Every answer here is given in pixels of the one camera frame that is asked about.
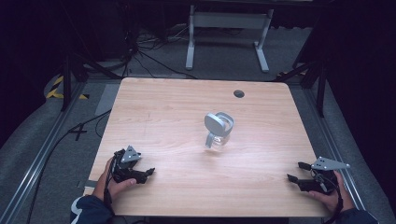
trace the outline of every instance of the hand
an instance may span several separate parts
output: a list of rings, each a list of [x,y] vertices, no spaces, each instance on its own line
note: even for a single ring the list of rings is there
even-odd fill
[[[107,161],[106,169],[99,177],[98,182],[96,184],[96,188],[93,190],[93,193],[92,193],[93,196],[96,196],[97,198],[99,198],[102,201],[104,200],[107,172],[108,172],[108,169],[110,168],[111,160],[112,160],[112,158]],[[115,200],[117,198],[117,195],[120,192],[124,191],[125,189],[128,189],[129,187],[131,187],[135,184],[136,184],[135,179],[127,179],[120,183],[117,183],[116,181],[114,181],[113,178],[111,178],[111,180],[107,186],[108,191],[110,192],[110,195],[111,195],[111,199]]]
[[[352,199],[344,186],[343,177],[340,175],[340,173],[336,171],[334,171],[334,174],[337,177],[338,186],[341,192],[341,197],[344,200],[343,209],[341,210],[341,212],[354,208],[355,205],[353,204]],[[313,190],[309,191],[309,194],[313,196],[316,200],[324,203],[332,213],[335,212],[335,208],[337,207],[338,204],[338,193],[336,190],[334,190],[330,195],[322,194]]]

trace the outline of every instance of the cable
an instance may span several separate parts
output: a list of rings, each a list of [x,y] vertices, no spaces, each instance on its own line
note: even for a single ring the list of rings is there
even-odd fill
[[[115,216],[115,213],[114,213],[113,207],[111,206],[111,204],[113,202],[112,202],[112,199],[111,199],[110,191],[108,190],[108,184],[110,183],[110,180],[113,178],[111,173],[114,170],[114,166],[115,166],[114,161],[116,160],[116,158],[117,158],[117,156],[114,155],[113,159],[111,159],[110,166],[108,167],[108,170],[107,170],[105,189],[104,189],[104,192],[103,192],[105,206],[108,208],[108,210],[111,211],[111,214],[113,214],[113,216]]]
[[[340,187],[339,187],[339,186],[336,186],[336,185],[335,185],[329,178],[327,178],[326,176],[321,175],[321,174],[317,174],[317,175],[318,175],[318,178],[321,178],[322,180],[326,180],[327,182],[329,182],[330,184],[332,184],[332,185],[334,186],[334,188],[335,188],[337,194],[338,194],[338,203],[337,203],[337,206],[335,207],[335,211],[334,211],[334,213],[332,214],[332,217],[324,223],[324,224],[332,224],[332,223],[337,219],[338,215],[340,214],[341,210],[343,209],[344,200],[343,200],[343,198],[342,198],[342,195],[341,195],[341,191],[340,191]]]
[[[34,194],[34,196],[33,196],[32,202],[31,202],[31,204],[30,204],[29,214],[28,214],[28,217],[27,217],[27,220],[26,220],[26,223],[27,223],[27,224],[30,223],[30,219],[31,219],[32,214],[33,214],[33,209],[34,209],[34,207],[35,207],[35,199],[36,199],[36,197],[37,197],[37,193],[38,193],[38,190],[39,190],[39,187],[40,187],[41,178],[42,178],[42,176],[43,176],[43,174],[44,174],[44,170],[45,170],[46,167],[47,167],[48,161],[50,160],[50,156],[52,155],[52,153],[53,153],[53,151],[55,150],[55,148],[59,145],[59,143],[60,143],[68,134],[70,134],[71,132],[73,132],[75,129],[77,129],[77,128],[79,128],[81,125],[87,124],[87,123],[89,123],[89,122],[91,122],[91,121],[93,121],[93,120],[95,120],[95,119],[101,118],[102,116],[106,115],[106,114],[109,113],[110,111],[111,111],[111,109],[110,109],[110,110],[107,110],[105,113],[103,113],[103,114],[101,114],[101,115],[99,115],[99,116],[96,116],[96,117],[94,117],[94,118],[92,118],[92,119],[88,119],[87,121],[84,121],[84,122],[82,122],[82,123],[76,125],[75,127],[69,129],[58,141],[56,141],[56,143],[54,144],[54,146],[53,146],[52,149],[50,150],[50,152],[49,152],[47,158],[45,159],[43,168],[41,169],[40,174],[38,175],[37,183],[36,183],[36,186],[35,186],[35,194]]]
[[[143,66],[143,64],[134,56],[134,58],[140,63],[140,66],[142,66],[144,69],[146,69],[146,71],[148,71],[148,73],[152,76],[152,77],[155,77],[154,75],[152,75],[151,73],[150,73],[150,71],[147,69],[147,67],[145,67],[145,66]]]
[[[178,37],[179,35],[182,35],[183,33],[185,33],[188,30],[188,28],[189,28],[189,26],[186,26],[182,30],[178,31],[175,35],[168,36],[166,38],[165,42],[161,42],[161,40],[159,38],[154,37],[154,35],[150,35],[149,37],[147,37],[147,35],[149,33],[141,33],[139,36],[143,35],[145,37],[145,39],[137,41],[137,44],[140,45],[140,46],[138,46],[138,48],[141,49],[141,50],[144,50],[144,51],[148,51],[148,50],[153,50],[153,49],[160,49],[160,48],[162,48],[165,45],[176,43],[180,39],[188,40],[188,39],[183,38],[183,37]],[[143,46],[141,46],[141,44],[146,44],[148,42],[153,42],[151,47],[143,47]]]
[[[126,72],[126,76],[128,77],[128,63],[126,63],[125,66],[124,66],[124,70],[122,72],[122,77],[125,76],[125,72]]]
[[[105,69],[107,69],[108,71],[114,71],[114,70],[117,70],[117,69],[123,67],[127,63],[128,63],[128,61],[123,61],[121,63],[114,64],[114,65],[111,65],[109,67],[105,67]],[[84,67],[84,68],[89,73],[100,73],[98,70],[96,70],[94,68],[90,68],[90,67]]]
[[[72,21],[70,15],[69,15],[69,13],[67,12],[67,10],[66,10],[66,8],[65,8],[65,6],[64,6],[64,3],[62,3],[62,0],[58,0],[58,2],[61,4],[61,7],[62,7],[62,9],[64,10],[64,13],[66,14],[66,17],[67,17],[67,19],[69,20],[70,24],[72,25],[73,29],[75,30],[75,32],[76,32],[76,34],[77,34],[79,40],[81,41],[82,46],[84,46],[84,49],[87,50],[87,53],[88,53],[90,56],[92,56],[91,53],[90,53],[90,51],[88,50],[87,45],[85,44],[84,40],[82,39],[81,35],[79,34],[79,32],[78,32],[78,30],[77,30],[75,24],[73,23],[73,21]]]
[[[102,138],[102,135],[100,135],[99,134],[99,132],[98,132],[98,125],[99,125],[99,123],[100,123],[100,121],[103,119],[103,118],[105,118],[106,117],[106,115],[103,115],[97,122],[96,122],[96,126],[95,126],[95,132],[96,132],[96,135],[98,135],[100,138]]]
[[[140,51],[140,50],[139,50],[139,53],[145,55],[146,57],[150,58],[152,61],[154,61],[154,62],[156,62],[156,63],[159,63],[160,65],[164,66],[165,68],[169,69],[170,71],[172,71],[172,72],[174,72],[174,73],[182,74],[182,75],[185,75],[185,76],[187,76],[187,77],[191,77],[191,78],[193,78],[193,79],[198,79],[197,77],[195,77],[195,76],[193,76],[193,75],[190,75],[190,74],[187,74],[187,73],[183,73],[183,72],[178,72],[178,71],[176,71],[176,70],[174,70],[174,69],[172,69],[172,68],[166,66],[165,64],[159,62],[158,60],[156,60],[156,59],[154,59],[154,58],[148,56],[146,53],[144,53],[144,52],[142,52],[142,51]]]

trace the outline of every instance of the sleeve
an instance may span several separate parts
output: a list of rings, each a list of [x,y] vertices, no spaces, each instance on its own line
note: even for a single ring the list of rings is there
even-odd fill
[[[112,217],[105,204],[92,195],[75,199],[71,206],[71,224],[105,224]]]
[[[335,220],[336,224],[378,224],[378,221],[369,212],[356,208],[348,209]]]

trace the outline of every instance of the table hole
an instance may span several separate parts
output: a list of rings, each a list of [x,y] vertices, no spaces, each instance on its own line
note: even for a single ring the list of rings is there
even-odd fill
[[[242,97],[245,96],[245,93],[243,91],[236,90],[236,91],[233,92],[233,95],[238,97],[238,98],[242,98]]]

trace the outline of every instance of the wood grain surface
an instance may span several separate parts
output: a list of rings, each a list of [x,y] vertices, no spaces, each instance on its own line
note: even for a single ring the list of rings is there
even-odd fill
[[[235,97],[236,90],[245,96]],[[204,117],[220,111],[233,117],[233,130],[224,147],[208,149]],[[286,84],[125,78],[90,180],[129,145],[142,154],[135,169],[155,167],[155,173],[113,203],[119,215],[329,215],[287,179],[287,174],[311,178],[297,162],[311,163],[316,156]]]

